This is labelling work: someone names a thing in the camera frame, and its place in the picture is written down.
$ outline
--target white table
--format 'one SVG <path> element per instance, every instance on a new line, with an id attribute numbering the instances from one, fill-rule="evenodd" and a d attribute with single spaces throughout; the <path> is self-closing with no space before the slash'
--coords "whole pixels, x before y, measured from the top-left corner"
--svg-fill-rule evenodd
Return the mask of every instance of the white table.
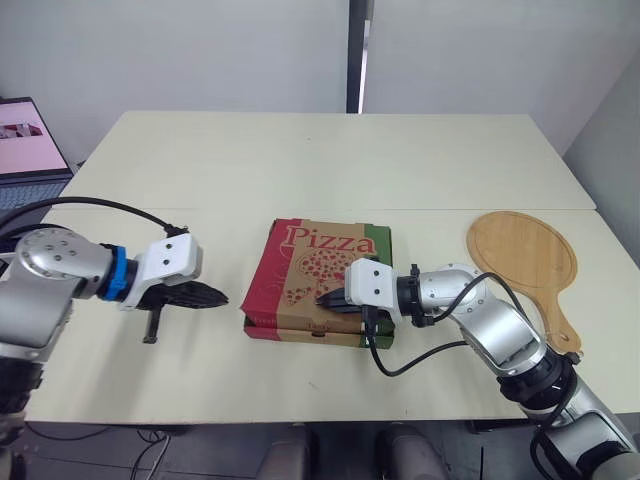
<path id="1" fill-rule="evenodd" d="M 522 211 L 559 230 L 573 246 L 579 262 L 574 284 L 560 296 L 565 315 L 583 341 L 585 358 L 578 371 L 614 411 L 638 409 L 640 273 L 599 215 L 590 209 L 591 201 L 565 170 L 561 160 L 549 154 L 548 146 L 529 121 L 522 117 L 463 117 L 455 128 L 456 117 L 371 119 L 325 115 L 196 114 L 202 130 L 215 130 L 214 127 L 220 125 L 225 125 L 227 130 L 224 138 L 212 135 L 207 145 L 203 137 L 194 147 L 191 129 L 182 128 L 185 122 L 191 127 L 188 120 L 193 117 L 191 113 L 127 114 L 65 194 L 92 194 L 123 200 L 147 207 L 172 223 L 189 225 L 205 252 L 200 279 L 224 291 L 230 297 L 229 305 L 201 311 L 166 308 L 159 341 L 150 346 L 141 343 L 146 326 L 145 312 L 124 314 L 114 304 L 77 301 L 71 322 L 46 366 L 45 381 L 29 404 L 30 419 L 235 423 L 520 417 L 518 408 L 501 397 L 495 378 L 470 349 L 444 352 L 401 377 L 389 379 L 377 371 L 369 353 L 363 349 L 250 339 L 242 332 L 243 314 L 238 307 L 257 266 L 269 225 L 276 216 L 389 225 L 396 267 L 408 270 L 409 263 L 415 262 L 425 270 L 451 261 L 470 263 L 465 235 L 473 220 L 484 214 L 485 208 L 519 209 L 518 205 L 531 205 L 535 201 L 536 188 L 544 192 L 538 192 L 544 209 Z M 270 169 L 266 165 L 260 167 L 254 157 L 247 157 L 246 163 L 252 166 L 247 170 L 257 168 L 260 176 L 236 178 L 225 175 L 225 171 L 240 172 L 241 160 L 228 163 L 229 157 L 219 152 L 255 148 L 245 136 L 248 132 L 255 133 L 249 127 L 256 122 L 261 128 L 271 125 L 271 135 L 280 138 L 279 150 L 283 155 L 278 157 L 265 149 L 262 152 L 263 158 L 276 164 L 286 163 L 293 168 L 295 159 L 301 158 L 291 145 L 296 142 L 283 140 L 287 132 L 293 136 L 291 131 L 301 122 L 324 125 L 317 128 L 315 135 L 326 136 L 327 129 L 334 132 L 327 137 L 324 146 L 315 147 L 315 155 L 319 156 L 321 151 L 339 151 L 335 144 L 338 142 L 335 139 L 339 138 L 342 150 L 351 151 L 354 162 L 365 164 L 367 159 L 357 154 L 355 146 L 362 135 L 353 137 L 341 129 L 347 125 L 346 130 L 362 134 L 366 129 L 354 126 L 358 124 L 358 118 L 365 124 L 376 124 L 379 138 L 371 135 L 367 138 L 369 142 L 377 142 L 379 149 L 388 144 L 384 136 L 385 123 L 389 125 L 389 131 L 395 132 L 390 135 L 398 141 L 401 132 L 394 131 L 394 125 L 413 124 L 417 130 L 424 122 L 431 132 L 441 125 L 442 130 L 458 130 L 461 137 L 471 138 L 473 135 L 465 133 L 463 127 L 473 130 L 477 120 L 484 130 L 491 130 L 488 125 L 497 124 L 499 128 L 496 129 L 509 138 L 509 145 L 517 144 L 516 133 L 522 134 L 523 150 L 544 151 L 548 157 L 541 159 L 543 166 L 526 167 L 530 172 L 528 178 L 511 174 L 514 178 L 507 184 L 516 185 L 522 195 L 513 195 L 509 187 L 501 192 L 480 189 L 474 198 L 465 191 L 452 189 L 451 185 L 444 189 L 435 182 L 435 187 L 425 190 L 424 197 L 410 198 L 415 192 L 403 196 L 404 189 L 421 183 L 422 179 L 418 177 L 424 176 L 426 170 L 436 169 L 430 162 L 421 167 L 414 157 L 413 166 L 418 168 L 415 174 L 406 174 L 402 182 L 388 184 L 380 191 L 379 199 L 371 197 L 375 203 L 371 207 L 362 203 L 371 184 L 355 181 L 351 184 L 352 193 L 344 198 L 344 206 L 340 208 L 312 195 L 304 197 L 306 200 L 301 205 L 293 199 L 285 203 L 286 196 L 279 191 L 274 191 L 272 196 L 265 195 L 261 202 L 253 204 L 243 194 L 247 189 L 264 189 L 265 184 L 282 182 L 280 175 L 288 175 L 292 182 L 305 175 L 303 169 L 270 173 Z M 157 130 L 147 128 L 150 124 L 171 124 L 173 135 L 158 135 Z M 236 126 L 235 133 L 230 125 Z M 147 149 L 145 138 L 149 138 Z M 136 139 L 135 148 L 132 139 Z M 221 139 L 225 139 L 224 148 L 218 145 Z M 497 145 L 486 143 L 483 155 L 500 150 Z M 480 139 L 477 144 L 484 145 Z M 407 150 L 417 152 L 413 147 Z M 480 150 L 480 147 L 476 148 L 476 154 Z M 191 187 L 184 192 L 173 189 L 169 196 L 177 205 L 172 206 L 157 187 L 169 183 L 171 175 L 157 168 L 146 179 L 142 178 L 145 169 L 140 164 L 153 163 L 149 160 L 150 151 L 157 153 L 158 164 L 170 172 L 174 172 L 169 161 L 173 156 L 174 162 L 182 162 L 185 170 L 217 171 L 217 176 L 214 181 L 204 174 L 175 179 L 175 184 L 190 182 Z M 181 157 L 177 156 L 178 151 L 183 152 Z M 369 145 L 366 151 L 376 149 Z M 198 152 L 205 152 L 210 163 L 203 163 L 204 153 Z M 497 157 L 500 156 L 478 161 L 495 164 Z M 449 166 L 441 167 L 440 172 L 447 169 L 453 172 L 455 166 L 452 164 L 456 162 L 457 168 L 464 169 L 468 160 L 456 158 L 449 158 Z M 506 156 L 500 158 L 506 162 Z M 115 175 L 109 172 L 124 164 L 131 166 L 128 179 L 112 181 Z M 378 161 L 378 170 L 371 170 L 380 172 L 376 174 L 379 179 L 384 177 L 382 164 Z M 395 167 L 386 168 L 388 176 L 395 175 L 401 167 L 402 160 L 398 157 Z M 509 180 L 504 173 L 507 170 L 506 167 L 501 170 L 503 180 Z M 562 184 L 548 195 L 545 185 L 532 181 L 534 177 L 542 179 L 547 175 L 564 176 Z M 487 173 L 480 181 L 491 182 L 491 175 Z M 346 184 L 337 181 L 334 187 L 327 188 L 337 192 L 345 187 Z M 438 189 L 440 195 L 434 195 Z M 227 193 L 235 190 L 237 195 L 222 201 L 221 190 Z M 194 200 L 205 194 L 211 194 L 220 202 Z M 500 202 L 501 196 L 504 200 L 499 206 L 496 202 Z M 424 199 L 435 202 L 440 208 L 429 209 Z M 477 203 L 476 207 L 465 203 L 471 200 Z M 410 208 L 410 201 L 424 203 Z M 447 201 L 453 205 L 451 209 L 445 209 Z M 161 229 L 151 223 L 100 207 L 58 207 L 49 214 L 47 221 L 62 223 L 93 241 L 125 245 L 130 256 L 163 235 Z M 531 303 L 525 303 L 535 318 Z M 453 322 L 423 330 L 415 329 L 407 322 L 398 327 L 396 335 L 392 349 L 382 353 L 384 362 L 390 367 L 398 366 L 430 347 L 459 338 Z"/>

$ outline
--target pizza peel handle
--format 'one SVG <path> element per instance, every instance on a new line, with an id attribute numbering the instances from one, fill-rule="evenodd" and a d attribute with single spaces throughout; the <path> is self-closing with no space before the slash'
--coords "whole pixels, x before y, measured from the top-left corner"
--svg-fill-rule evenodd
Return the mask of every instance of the pizza peel handle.
<path id="1" fill-rule="evenodd" d="M 562 235 L 535 217 L 494 212 L 473 223 L 467 247 L 481 270 L 497 273 L 533 301 L 554 350 L 580 351 L 580 337 L 558 304 L 558 294 L 578 271 L 575 253 Z"/>

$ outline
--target black cable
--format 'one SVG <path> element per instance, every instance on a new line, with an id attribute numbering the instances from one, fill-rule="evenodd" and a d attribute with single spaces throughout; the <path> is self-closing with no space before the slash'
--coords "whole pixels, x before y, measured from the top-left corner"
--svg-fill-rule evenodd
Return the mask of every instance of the black cable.
<path id="1" fill-rule="evenodd" d="M 31 212 L 33 210 L 37 210 L 43 207 L 50 207 L 52 205 L 60 205 L 64 203 L 86 203 L 89 205 L 101 205 L 103 207 L 111 207 L 117 210 L 122 210 L 124 212 L 132 213 L 134 215 L 138 215 L 139 217 L 145 218 L 153 223 L 157 223 L 160 225 L 168 236 L 179 235 L 180 233 L 186 233 L 186 229 L 179 228 L 170 223 L 167 223 L 163 220 L 160 220 L 158 217 L 151 215 L 143 210 L 139 210 L 135 207 L 130 207 L 129 205 L 125 205 L 123 203 L 112 202 L 111 200 L 103 200 L 101 198 L 94 197 L 58 197 L 58 198 L 50 198 L 48 200 L 41 200 L 39 202 L 30 203 L 29 205 L 25 205 L 24 207 L 13 210 L 11 213 L 8 213 L 4 218 L 0 219 L 0 228 L 9 224 L 9 222 L 15 220 L 18 217 L 21 217 L 25 213 Z"/>
<path id="2" fill-rule="evenodd" d="M 522 305 L 518 301 L 518 298 L 516 297 L 515 293 L 513 293 L 513 290 L 511 290 L 511 287 L 509 287 L 509 285 L 507 285 L 507 282 L 505 282 L 502 279 L 502 277 L 500 277 L 496 273 L 485 272 L 485 273 L 482 273 L 482 274 L 478 275 L 473 280 L 471 280 L 469 282 L 469 284 L 466 287 L 464 287 L 462 289 L 462 291 L 460 291 L 460 293 L 456 296 L 456 298 L 453 300 L 453 302 L 451 302 L 451 304 L 447 307 L 447 309 L 443 313 L 441 313 L 440 315 L 438 315 L 437 317 L 435 317 L 433 319 L 434 323 L 435 322 L 439 322 L 440 320 L 444 320 L 449 315 L 451 315 L 453 313 L 453 311 L 456 309 L 456 307 L 460 304 L 460 302 L 462 302 L 464 297 L 466 297 L 467 294 L 471 290 L 473 290 L 476 285 L 478 285 L 480 282 L 483 282 L 487 278 L 491 278 L 491 279 L 495 280 L 496 282 L 498 282 L 500 284 L 500 286 L 502 288 L 505 289 L 505 291 L 509 295 L 509 298 L 511 298 L 511 301 L 515 305 L 515 307 L 518 310 L 518 312 L 527 321 L 529 321 L 527 319 L 527 315 L 524 313 L 524 309 L 522 308 Z M 378 369 L 384 375 L 386 375 L 387 377 L 397 377 L 398 375 L 403 374 L 404 372 L 406 372 L 410 368 L 415 367 L 418 363 L 422 362 L 423 360 L 426 360 L 430 356 L 435 355 L 436 353 L 442 352 L 443 350 L 447 350 L 449 348 L 458 347 L 458 346 L 462 346 L 462 345 L 467 345 L 467 342 L 464 342 L 462 340 L 457 341 L 457 342 L 445 343 L 445 344 L 440 345 L 438 347 L 432 348 L 428 352 L 423 353 L 419 357 L 415 358 L 414 360 L 410 361 L 409 363 L 407 363 L 406 365 L 400 367 L 397 370 L 388 370 L 382 364 L 382 360 L 380 360 L 380 356 L 378 355 L 378 349 L 376 348 L 376 341 L 375 341 L 375 332 L 371 331 L 368 327 L 365 327 L 365 335 L 367 337 L 367 341 L 369 343 L 369 350 L 371 351 L 371 356 L 373 357 L 374 362 L 376 362 L 376 365 L 377 365 Z"/>
<path id="3" fill-rule="evenodd" d="M 480 447 L 480 480 L 484 480 L 484 447 Z"/>
<path id="4" fill-rule="evenodd" d="M 142 461 L 146 453 L 156 445 L 164 442 L 165 439 L 166 437 L 164 439 L 156 440 L 155 442 L 150 443 L 142 450 L 142 452 L 140 452 L 140 455 L 138 455 L 138 457 L 136 458 L 136 461 L 133 463 L 133 467 L 131 468 L 131 475 L 129 476 L 129 480 L 135 480 L 136 476 L 138 475 L 138 468 L 140 467 L 140 462 Z"/>
<path id="5" fill-rule="evenodd" d="M 162 441 L 165 438 L 167 438 L 167 434 L 161 430 L 149 431 L 148 437 L 145 437 L 142 432 L 143 431 L 141 430 L 136 430 L 138 437 L 140 437 L 144 442 L 147 442 L 147 443 L 154 443 L 154 442 Z"/>
<path id="6" fill-rule="evenodd" d="M 0 242 L 10 240 L 15 236 L 20 235 L 21 233 L 31 232 L 40 228 L 62 228 L 64 230 L 68 230 L 68 228 L 56 225 L 55 223 L 32 223 L 30 225 L 24 225 L 22 227 L 14 228 L 13 230 L 9 230 L 8 232 L 1 234 Z"/>
<path id="7" fill-rule="evenodd" d="M 375 337 L 374 336 L 367 337 L 367 340 L 369 342 L 369 350 L 371 350 L 371 356 L 373 357 L 373 361 L 376 362 L 378 369 L 382 373 L 384 373 L 387 377 L 397 377 L 398 375 L 403 374 L 410 368 L 415 367 L 417 364 L 419 364 L 423 360 L 426 360 L 430 356 L 435 355 L 436 353 L 442 352 L 443 350 L 447 350 L 453 347 L 461 347 L 467 344 L 467 342 L 462 340 L 459 340 L 457 342 L 445 343 L 443 345 L 439 345 L 435 348 L 432 348 L 428 352 L 423 353 L 419 357 L 411 360 L 406 365 L 403 365 L 402 367 L 400 367 L 398 370 L 387 370 L 387 368 L 382 364 L 382 360 L 380 360 L 380 356 L 378 355 L 378 349 L 376 348 Z"/>
<path id="8" fill-rule="evenodd" d="M 29 430 L 31 433 L 33 433 L 38 437 L 46 438 L 47 440 L 55 440 L 57 442 L 77 442 L 78 440 L 85 440 L 87 438 L 97 437 L 98 435 L 102 435 L 103 433 L 111 429 L 111 427 L 105 427 L 95 432 L 87 433 L 86 435 L 80 435 L 79 437 L 55 437 L 53 435 L 48 435 L 46 433 L 42 433 L 36 430 L 35 428 L 33 428 L 33 426 L 31 426 L 29 422 L 25 422 L 24 426 L 27 428 L 27 430 Z"/>
<path id="9" fill-rule="evenodd" d="M 540 475 L 542 475 L 546 480 L 555 480 L 555 479 L 542 466 L 542 463 L 540 462 L 540 458 L 538 457 L 538 446 L 540 445 L 540 439 L 545 434 L 547 429 L 551 427 L 553 422 L 555 422 L 556 419 L 560 416 L 560 414 L 562 413 L 562 410 L 564 410 L 567 407 L 567 405 L 571 401 L 571 398 L 573 397 L 573 394 L 576 390 L 576 386 L 578 384 L 578 376 L 576 375 L 576 372 L 571 367 L 569 359 L 567 359 L 566 357 L 563 357 L 563 358 L 565 361 L 564 369 L 566 371 L 566 374 L 569 376 L 567 386 L 564 389 L 564 395 L 562 397 L 562 400 L 558 402 L 558 404 L 553 409 L 553 411 L 549 414 L 549 416 L 544 419 L 544 422 L 542 422 L 538 426 L 538 431 L 533 436 L 533 438 L 531 439 L 531 443 L 529 444 L 529 455 L 531 456 L 531 461 L 533 462 L 538 472 L 540 472 Z"/>
<path id="10" fill-rule="evenodd" d="M 485 272 L 485 273 L 482 273 L 482 274 L 478 275 L 473 280 L 471 280 L 469 282 L 469 284 L 460 291 L 458 296 L 453 300 L 453 302 L 451 302 L 451 304 L 447 307 L 447 309 L 443 313 L 438 315 L 437 317 L 434 317 L 434 319 L 433 319 L 434 323 L 435 322 L 439 322 L 440 320 L 444 320 L 449 315 L 451 315 L 453 313 L 453 311 L 457 308 L 457 306 L 460 304 L 460 302 L 462 302 L 464 297 L 466 297 L 467 294 L 471 290 L 473 290 L 476 285 L 478 285 L 480 282 L 484 281 L 487 278 L 491 278 L 492 280 L 495 280 L 496 282 L 498 282 L 500 284 L 500 286 L 502 288 L 504 288 L 504 290 L 509 295 L 509 298 L 513 302 L 513 305 L 516 307 L 516 310 L 518 310 L 518 312 L 523 317 L 527 318 L 526 314 L 524 313 L 524 308 L 522 308 L 522 305 L 520 304 L 520 301 L 518 300 L 518 297 L 516 297 L 516 294 L 513 293 L 513 290 L 511 290 L 511 287 L 507 284 L 507 282 L 505 282 L 502 279 L 502 277 L 500 277 L 500 275 L 498 275 L 496 273 Z"/>

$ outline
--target robotic arm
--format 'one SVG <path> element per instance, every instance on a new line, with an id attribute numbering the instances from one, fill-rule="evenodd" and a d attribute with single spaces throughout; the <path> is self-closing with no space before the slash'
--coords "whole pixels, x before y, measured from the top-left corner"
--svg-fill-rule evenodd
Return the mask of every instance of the robotic arm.
<path id="1" fill-rule="evenodd" d="M 536 466 L 541 446 L 562 478 L 640 478 L 640 454 L 631 435 L 576 375 L 577 355 L 550 349 L 515 296 L 519 310 L 482 283 L 488 276 L 499 279 L 456 264 L 424 273 L 413 265 L 409 276 L 399 276 L 388 265 L 360 259 L 347 268 L 344 291 L 330 292 L 318 303 L 343 312 L 361 306 L 372 351 L 377 310 L 388 312 L 395 323 L 410 315 L 417 327 L 450 315 L 496 375 L 501 393 L 540 426 L 531 444 Z M 436 317 L 442 308 L 447 310 Z"/>
<path id="2" fill-rule="evenodd" d="M 193 280 L 202 250 L 186 229 L 127 259 L 124 247 L 92 243 L 63 227 L 41 228 L 23 235 L 0 260 L 9 264 L 4 274 L 0 270 L 0 447 L 22 432 L 30 392 L 41 383 L 73 299 L 96 296 L 123 311 L 150 311 L 144 343 L 155 343 L 164 305 L 210 308 L 228 301 Z M 9 478 L 9 471 L 18 478 L 16 464 L 19 457 L 0 449 L 0 478 Z"/>

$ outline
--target cardboard box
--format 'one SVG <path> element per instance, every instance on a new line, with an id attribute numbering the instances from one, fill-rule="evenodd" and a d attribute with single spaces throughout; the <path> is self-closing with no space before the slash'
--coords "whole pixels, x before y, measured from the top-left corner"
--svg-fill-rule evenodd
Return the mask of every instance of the cardboard box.
<path id="1" fill-rule="evenodd" d="M 344 287 L 345 268 L 361 257 L 392 264 L 389 227 L 276 219 L 241 306 L 244 331 L 252 338 L 365 347 L 360 315 L 315 304 Z M 393 322 L 381 316 L 379 348 L 391 346 L 393 330 Z"/>

